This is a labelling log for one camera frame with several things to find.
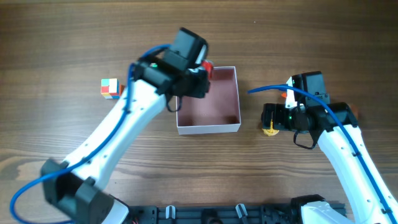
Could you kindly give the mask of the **red toy car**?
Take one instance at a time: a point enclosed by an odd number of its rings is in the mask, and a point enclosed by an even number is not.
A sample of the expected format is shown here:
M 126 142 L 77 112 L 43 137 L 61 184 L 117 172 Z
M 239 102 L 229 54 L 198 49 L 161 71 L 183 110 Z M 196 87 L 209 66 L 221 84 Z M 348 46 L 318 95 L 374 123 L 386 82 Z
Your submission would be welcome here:
M 211 80 L 213 76 L 214 63 L 211 60 L 203 60 L 201 65 L 207 71 L 208 79 Z

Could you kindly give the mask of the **yellow round toy wheel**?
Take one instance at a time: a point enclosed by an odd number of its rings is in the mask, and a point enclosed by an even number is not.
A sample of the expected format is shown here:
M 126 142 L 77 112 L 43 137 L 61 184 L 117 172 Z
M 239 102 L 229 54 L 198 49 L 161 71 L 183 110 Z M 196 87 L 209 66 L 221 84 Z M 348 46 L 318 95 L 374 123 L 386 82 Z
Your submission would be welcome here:
M 270 127 L 268 129 L 262 128 L 262 131 L 266 136 L 275 136 L 276 134 L 279 133 L 279 130 L 273 128 L 273 124 L 274 124 L 274 122 L 273 122 L 273 120 L 271 120 Z

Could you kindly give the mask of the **multicolour puzzle cube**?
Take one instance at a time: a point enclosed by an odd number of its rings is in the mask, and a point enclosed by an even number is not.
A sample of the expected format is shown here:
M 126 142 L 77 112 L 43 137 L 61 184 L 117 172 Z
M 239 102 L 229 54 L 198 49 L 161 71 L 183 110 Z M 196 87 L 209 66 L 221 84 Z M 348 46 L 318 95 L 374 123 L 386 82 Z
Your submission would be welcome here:
M 117 78 L 104 78 L 101 80 L 101 95 L 105 99 L 119 99 L 123 91 L 124 85 Z

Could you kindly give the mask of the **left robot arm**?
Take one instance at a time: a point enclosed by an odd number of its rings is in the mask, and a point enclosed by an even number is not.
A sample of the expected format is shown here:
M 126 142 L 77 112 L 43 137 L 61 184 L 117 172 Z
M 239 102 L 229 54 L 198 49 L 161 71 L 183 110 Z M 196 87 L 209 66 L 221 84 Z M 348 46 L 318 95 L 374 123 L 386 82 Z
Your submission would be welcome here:
M 172 97 L 204 98 L 210 71 L 207 41 L 180 28 L 172 44 L 153 47 L 127 71 L 121 98 L 91 136 L 61 163 L 40 170 L 46 201 L 75 223 L 127 223 L 129 207 L 104 193 L 109 178 L 139 133 Z

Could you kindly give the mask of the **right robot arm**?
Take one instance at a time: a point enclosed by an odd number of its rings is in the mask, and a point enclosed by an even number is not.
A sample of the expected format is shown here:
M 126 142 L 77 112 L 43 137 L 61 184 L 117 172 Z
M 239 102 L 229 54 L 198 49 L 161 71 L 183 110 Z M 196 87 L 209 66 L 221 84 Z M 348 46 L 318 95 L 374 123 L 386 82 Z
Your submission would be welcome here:
M 285 92 L 285 103 L 266 103 L 262 129 L 266 133 L 309 133 L 333 166 L 356 223 L 397 223 L 397 200 L 384 183 L 347 103 L 332 103 L 321 72 L 291 76 L 285 84 L 259 91 Z

